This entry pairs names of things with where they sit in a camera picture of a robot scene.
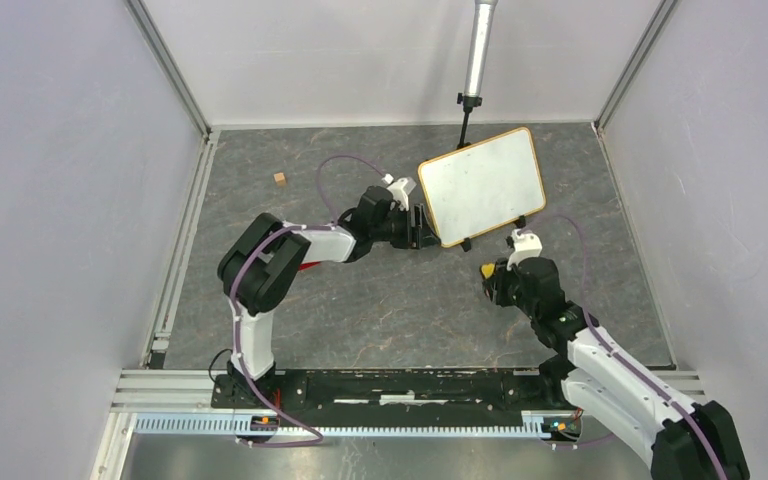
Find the yellow whiteboard eraser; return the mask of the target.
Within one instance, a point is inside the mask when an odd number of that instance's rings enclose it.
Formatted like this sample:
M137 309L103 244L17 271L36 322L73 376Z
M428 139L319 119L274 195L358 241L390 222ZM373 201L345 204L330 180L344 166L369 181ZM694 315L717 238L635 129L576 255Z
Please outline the yellow whiteboard eraser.
M483 279L489 279L494 275L494 272L496 270L496 266L494 263L487 263L483 264L480 267L480 273Z

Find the yellow framed whiteboard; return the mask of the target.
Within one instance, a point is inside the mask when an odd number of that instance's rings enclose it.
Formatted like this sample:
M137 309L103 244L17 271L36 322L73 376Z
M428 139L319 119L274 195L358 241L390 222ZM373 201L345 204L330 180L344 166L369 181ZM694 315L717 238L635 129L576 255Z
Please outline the yellow framed whiteboard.
M444 248L547 205L534 138L526 127L427 160L417 174L430 222Z

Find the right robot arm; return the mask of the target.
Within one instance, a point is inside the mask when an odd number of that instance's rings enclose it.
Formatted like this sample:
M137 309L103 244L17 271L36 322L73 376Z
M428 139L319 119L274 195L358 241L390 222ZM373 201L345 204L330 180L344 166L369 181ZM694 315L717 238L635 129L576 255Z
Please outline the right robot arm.
M540 400L593 416L631 448L654 479L747 479L749 466L732 415L715 400L692 399L634 359L581 305L568 299L554 261L506 259L480 268L493 304L515 307L555 351L543 362Z

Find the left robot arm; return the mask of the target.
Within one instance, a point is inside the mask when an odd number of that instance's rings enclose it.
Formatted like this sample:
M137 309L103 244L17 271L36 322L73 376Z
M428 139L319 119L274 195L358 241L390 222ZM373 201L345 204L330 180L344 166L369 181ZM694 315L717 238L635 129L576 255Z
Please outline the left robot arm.
M356 206L326 225L287 222L264 212L224 255L217 276L232 311L228 374L248 406L266 405L277 389L274 312L304 267L352 263L377 243L398 250L440 245L424 205L411 204L408 193L371 186Z

